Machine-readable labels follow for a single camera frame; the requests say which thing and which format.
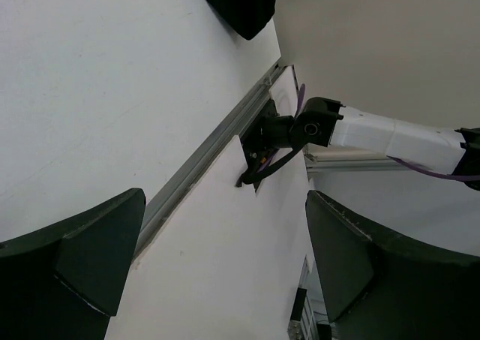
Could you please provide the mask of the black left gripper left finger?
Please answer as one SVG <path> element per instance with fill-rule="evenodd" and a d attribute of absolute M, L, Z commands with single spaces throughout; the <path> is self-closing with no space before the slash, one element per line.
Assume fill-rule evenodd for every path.
<path fill-rule="evenodd" d="M 104 203 L 1 243 L 1 338 L 102 339 L 117 315 L 146 196 Z"/>

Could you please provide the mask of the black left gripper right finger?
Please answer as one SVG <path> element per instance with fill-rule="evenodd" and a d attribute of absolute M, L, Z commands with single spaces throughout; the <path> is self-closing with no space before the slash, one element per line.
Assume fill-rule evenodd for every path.
<path fill-rule="evenodd" d="M 310 191 L 307 225 L 341 339 L 477 339 L 479 258 L 398 233 Z"/>

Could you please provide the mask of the black pleated skirt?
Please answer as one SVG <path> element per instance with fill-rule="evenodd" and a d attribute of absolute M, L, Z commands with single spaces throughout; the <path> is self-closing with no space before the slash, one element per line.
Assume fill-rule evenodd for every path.
<path fill-rule="evenodd" d="M 275 14 L 276 0 L 206 0 L 220 18 L 247 41 L 255 38 Z"/>

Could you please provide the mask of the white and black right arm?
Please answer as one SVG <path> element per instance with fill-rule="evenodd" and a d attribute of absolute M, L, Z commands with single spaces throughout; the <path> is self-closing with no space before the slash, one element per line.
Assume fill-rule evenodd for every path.
<path fill-rule="evenodd" d="M 438 130 L 311 98 L 260 123 L 267 149 L 307 144 L 385 155 L 479 189 L 479 130 Z M 325 309 L 341 339 L 477 339 L 479 258 L 412 239 L 320 191 L 306 214 Z"/>

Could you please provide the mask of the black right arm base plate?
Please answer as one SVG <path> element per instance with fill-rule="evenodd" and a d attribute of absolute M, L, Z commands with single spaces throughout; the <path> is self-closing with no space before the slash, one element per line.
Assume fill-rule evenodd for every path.
<path fill-rule="evenodd" d="M 241 135 L 241 147 L 247 162 L 246 173 L 255 174 L 267 162 L 267 158 L 274 153 L 272 149 L 267 149 L 262 142 L 261 127 L 264 120 L 278 116 L 275 101 L 268 99 L 259 114 L 255 117 L 247 130 Z"/>

